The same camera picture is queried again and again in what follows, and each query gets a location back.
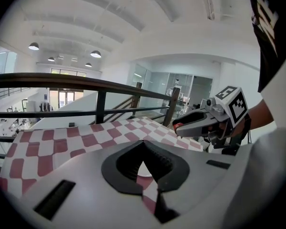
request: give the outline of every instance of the white wall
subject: white wall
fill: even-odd
[[[36,72],[36,61],[23,53],[17,54],[14,73]]]
[[[41,102],[47,102],[49,103],[50,94],[49,94],[49,89],[48,88],[39,88],[38,92],[30,97],[28,97],[28,101],[34,102],[35,103],[35,109],[37,112],[40,111],[39,105]]]
[[[218,92],[227,85],[240,86],[244,92],[245,99],[249,108],[256,106],[262,96],[257,92],[259,83],[259,71],[236,62],[221,63],[220,82]],[[255,142],[263,134],[269,133],[276,129],[275,122],[270,123],[261,128],[251,131],[252,142]],[[247,137],[244,138],[242,144],[247,143]]]
[[[109,82],[128,84],[131,82],[133,76],[131,69],[134,73],[134,67],[132,68],[132,63],[129,62],[107,65],[101,69],[101,79]]]
[[[129,98],[129,95],[107,93],[105,101],[105,109],[113,109],[115,106]],[[67,104],[56,111],[93,111],[96,109],[97,92],[93,92],[88,96],[84,96],[70,104]],[[125,113],[120,119],[127,119],[132,113]],[[95,120],[94,115],[74,116],[74,117],[56,117],[43,118],[36,123],[32,129],[51,129],[68,127],[70,122],[74,122],[75,126],[89,125]]]

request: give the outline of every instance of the checkered tablecloth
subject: checkered tablecloth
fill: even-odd
[[[1,187],[20,198],[36,181],[74,156],[115,144],[152,140],[202,151],[200,143],[177,137],[173,130],[146,117],[61,129],[21,131],[12,143],[0,172]],[[155,201],[156,182],[138,177],[145,203]]]

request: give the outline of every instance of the glass partition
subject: glass partition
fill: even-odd
[[[146,69],[137,64],[135,66],[135,70],[133,73],[133,80],[131,82],[131,86],[136,87],[138,82],[142,83],[143,85],[145,77],[146,77]]]
[[[177,118],[178,116],[184,114],[186,111],[186,107],[190,100],[189,96],[190,96],[192,79],[193,75],[191,74],[170,73],[168,77],[167,87],[165,91],[166,95],[171,96],[173,93],[173,88],[175,86],[178,86],[180,88],[179,98],[173,118]]]
[[[169,73],[151,72],[150,79],[146,83],[146,90],[155,93],[165,94]],[[141,97],[140,107],[161,107],[163,104],[162,99]]]
[[[17,58],[17,53],[15,52],[9,52],[7,59],[6,59],[6,64],[5,64],[5,73],[14,73],[14,66]]]

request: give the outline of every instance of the wooden handrail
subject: wooden handrail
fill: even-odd
[[[103,91],[170,100],[171,97],[119,83],[63,74],[6,73],[0,74],[0,88],[9,87],[55,87]]]
[[[132,104],[132,102],[128,103],[128,104],[125,105],[122,109],[127,108],[127,107],[130,106],[131,104]],[[115,114],[109,116],[107,119],[104,120],[104,123],[105,123],[106,121],[110,120],[112,117],[116,116],[117,114],[118,114],[118,113],[115,113]]]
[[[115,117],[112,121],[110,121],[110,122],[113,122],[113,121],[116,121],[118,118],[120,118],[123,114],[125,114],[125,113],[121,113],[121,114],[119,114],[117,117]]]
[[[118,108],[121,107],[124,103],[126,103],[126,102],[128,102],[129,100],[132,100],[132,99],[133,99],[133,96],[127,98],[125,101],[123,101],[123,102],[121,102],[120,104],[116,105],[113,109],[118,109]]]
[[[136,109],[105,109],[104,114],[128,113],[132,111],[146,111],[156,109],[167,109],[168,107],[151,107]],[[53,118],[97,115],[96,111],[52,111],[52,112],[0,112],[0,118]]]

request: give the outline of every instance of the window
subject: window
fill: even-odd
[[[86,77],[85,72],[79,72],[79,71],[69,71],[69,70],[60,70],[60,69],[51,69],[52,74],[68,74],[68,75],[77,75]]]
[[[28,99],[22,100],[22,109],[24,112],[27,112],[27,102],[28,102]]]

